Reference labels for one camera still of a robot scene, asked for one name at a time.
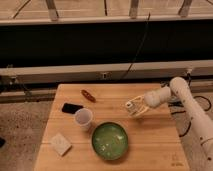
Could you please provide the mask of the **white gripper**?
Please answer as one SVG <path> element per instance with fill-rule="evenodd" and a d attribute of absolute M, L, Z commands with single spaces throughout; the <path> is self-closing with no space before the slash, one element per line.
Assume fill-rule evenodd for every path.
<path fill-rule="evenodd" d="M 129 100 L 126 103 L 126 106 L 132 106 L 136 102 L 141 103 L 143 101 L 143 99 L 144 99 L 145 103 L 151 108 L 156 108 L 160 104 L 159 96 L 154 91 L 152 91 L 152 92 L 146 93 L 144 96 L 140 95 L 140 96 L 137 96 L 137 97 Z M 149 110 L 148 106 L 135 107 L 133 109 L 133 112 L 131 113 L 131 116 L 132 117 L 141 116 L 142 114 L 146 113 Z"/>

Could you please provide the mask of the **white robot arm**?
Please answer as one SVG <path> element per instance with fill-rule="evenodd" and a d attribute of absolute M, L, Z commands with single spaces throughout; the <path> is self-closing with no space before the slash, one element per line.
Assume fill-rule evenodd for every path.
<path fill-rule="evenodd" d="M 206 154 L 204 171 L 213 171 L 213 120 L 195 100 L 185 79 L 174 77 L 168 86 L 146 92 L 127 101 L 125 108 L 131 117 L 138 118 L 149 110 L 167 103 L 173 96 L 176 96 L 185 108 L 191 126 Z"/>

